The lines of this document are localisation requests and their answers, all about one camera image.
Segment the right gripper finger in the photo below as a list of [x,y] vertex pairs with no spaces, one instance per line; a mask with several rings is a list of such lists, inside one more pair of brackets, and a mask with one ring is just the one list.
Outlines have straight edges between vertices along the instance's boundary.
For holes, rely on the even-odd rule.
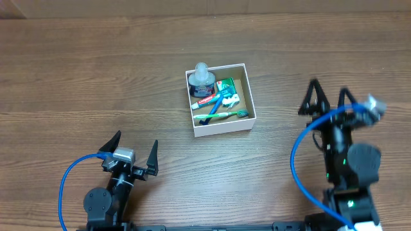
[[329,101],[318,79],[312,79],[308,85],[308,90],[299,108],[298,114],[300,116],[321,116],[329,111]]
[[343,87],[340,89],[340,93],[338,97],[338,107],[345,105],[346,98],[349,100],[350,103],[357,103],[357,100],[351,94],[350,90],[347,87]]

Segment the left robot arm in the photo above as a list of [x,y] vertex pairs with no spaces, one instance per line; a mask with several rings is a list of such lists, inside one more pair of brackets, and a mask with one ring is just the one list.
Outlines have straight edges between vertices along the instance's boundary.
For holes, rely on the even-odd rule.
[[136,230],[133,222],[124,219],[134,182],[158,174],[158,141],[152,146],[146,167],[139,167],[135,165],[134,150],[119,146],[120,139],[121,132],[117,131],[98,150],[103,155],[101,166],[110,173],[110,179],[106,187],[95,187],[85,195],[87,230]]

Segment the blue disposable razor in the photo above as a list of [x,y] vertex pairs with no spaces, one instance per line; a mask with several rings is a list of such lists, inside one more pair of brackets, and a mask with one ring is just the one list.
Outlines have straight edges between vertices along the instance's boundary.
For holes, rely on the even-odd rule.
[[211,109],[210,113],[207,114],[207,117],[206,117],[206,118],[203,118],[203,119],[201,119],[201,120],[199,121],[199,123],[200,123],[201,125],[208,125],[208,124],[209,124],[210,120],[212,119],[211,115],[212,115],[212,114],[215,114],[215,113],[217,112],[217,110],[219,109],[220,105],[222,104],[223,99],[224,99],[223,96],[220,96],[220,97],[218,98],[218,101],[216,102],[216,104],[214,105],[214,107]]

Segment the green soap bar package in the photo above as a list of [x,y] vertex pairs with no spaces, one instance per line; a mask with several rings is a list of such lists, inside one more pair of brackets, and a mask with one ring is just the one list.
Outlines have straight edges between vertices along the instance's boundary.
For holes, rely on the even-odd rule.
[[230,92],[229,94],[224,95],[224,99],[222,100],[222,105],[224,107],[232,108],[240,102],[240,97],[237,93],[233,78],[226,78],[217,81],[216,86],[218,88],[218,91],[228,90]]

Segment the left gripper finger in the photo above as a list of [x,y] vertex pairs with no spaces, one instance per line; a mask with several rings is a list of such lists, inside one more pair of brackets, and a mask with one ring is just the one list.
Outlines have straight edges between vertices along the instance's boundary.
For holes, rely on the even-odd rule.
[[108,142],[106,142],[98,151],[105,153],[114,153],[114,151],[119,145],[120,139],[121,131],[118,130],[116,134]]
[[148,160],[146,162],[147,165],[147,174],[152,176],[157,176],[159,171],[159,164],[158,164],[158,140],[155,140]]

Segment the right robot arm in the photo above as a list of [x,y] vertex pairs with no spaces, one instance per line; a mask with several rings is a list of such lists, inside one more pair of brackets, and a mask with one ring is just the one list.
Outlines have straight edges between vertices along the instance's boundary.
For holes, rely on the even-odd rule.
[[[365,143],[354,143],[355,129],[373,126],[381,120],[387,106],[369,95],[358,102],[349,89],[340,89],[338,104],[331,108],[317,79],[312,79],[298,111],[312,121],[298,136],[290,153],[293,179],[303,195],[321,209],[307,215],[301,230],[381,230],[382,225],[372,199],[370,186],[379,180],[381,151]],[[295,169],[295,154],[309,133],[320,132],[316,147],[323,152],[326,178],[333,188],[323,192],[319,201],[303,186]]]

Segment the teal toothpaste tube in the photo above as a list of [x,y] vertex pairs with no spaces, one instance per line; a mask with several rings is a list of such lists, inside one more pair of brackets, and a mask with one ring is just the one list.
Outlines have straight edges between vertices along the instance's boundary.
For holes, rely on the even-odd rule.
[[193,103],[191,105],[192,110],[196,110],[199,108],[203,108],[205,106],[208,106],[210,104],[216,103],[220,98],[222,98],[222,103],[229,102],[229,99],[231,99],[235,95],[235,92],[232,89],[225,89],[221,90],[215,94],[212,94],[204,99],[201,99],[200,101],[197,101],[196,103]]

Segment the dark blue soap pump bottle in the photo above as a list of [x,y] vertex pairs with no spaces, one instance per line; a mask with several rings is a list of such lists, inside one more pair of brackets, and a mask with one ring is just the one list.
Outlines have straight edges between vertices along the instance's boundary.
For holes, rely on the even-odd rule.
[[206,98],[215,93],[215,75],[208,71],[206,63],[196,64],[195,72],[188,77],[189,93],[194,98]]

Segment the green toothbrush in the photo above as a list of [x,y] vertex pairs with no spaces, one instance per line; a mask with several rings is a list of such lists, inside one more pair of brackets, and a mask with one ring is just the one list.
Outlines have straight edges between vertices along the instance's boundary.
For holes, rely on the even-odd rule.
[[210,119],[214,117],[230,117],[230,116],[235,116],[235,115],[239,118],[242,118],[242,117],[247,117],[249,113],[246,109],[243,109],[243,110],[238,110],[235,112],[220,112],[217,114],[198,114],[198,115],[194,115],[193,119]]

